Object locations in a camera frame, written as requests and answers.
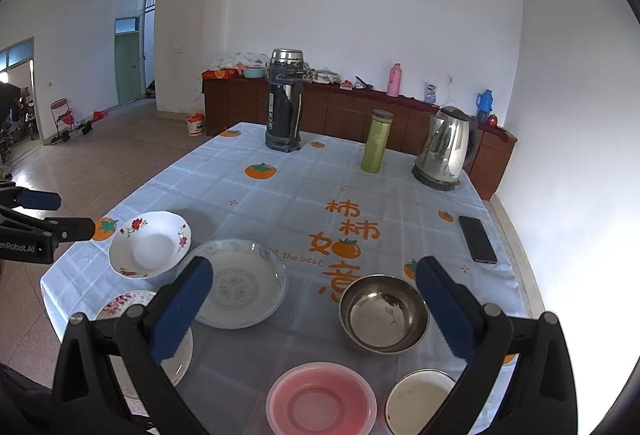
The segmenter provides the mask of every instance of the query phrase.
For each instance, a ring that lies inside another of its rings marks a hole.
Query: green thermos
[[[385,155],[386,140],[389,138],[394,115],[386,110],[374,110],[371,114],[371,127],[367,145],[364,147],[361,167],[369,173],[378,173]]]

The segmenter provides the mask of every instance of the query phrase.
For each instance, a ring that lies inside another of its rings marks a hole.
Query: pink plastic bowl
[[[369,383],[333,363],[292,368],[267,396],[267,419],[276,435],[367,435],[376,414]]]

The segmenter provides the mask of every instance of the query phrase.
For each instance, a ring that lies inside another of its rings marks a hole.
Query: black phone
[[[479,263],[497,263],[498,258],[495,256],[489,237],[486,236],[482,221],[472,217],[459,217],[458,222],[465,235],[471,258]]]

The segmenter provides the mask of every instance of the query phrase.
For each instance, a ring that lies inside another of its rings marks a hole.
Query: kettle base
[[[427,177],[417,166],[411,170],[414,177],[425,186],[439,191],[453,191],[456,188],[455,182],[441,182]]]

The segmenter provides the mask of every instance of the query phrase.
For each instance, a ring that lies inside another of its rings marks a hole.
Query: door
[[[154,75],[154,25],[156,12],[145,14],[145,88],[156,79]]]
[[[141,99],[139,32],[116,34],[115,67],[118,104]]]

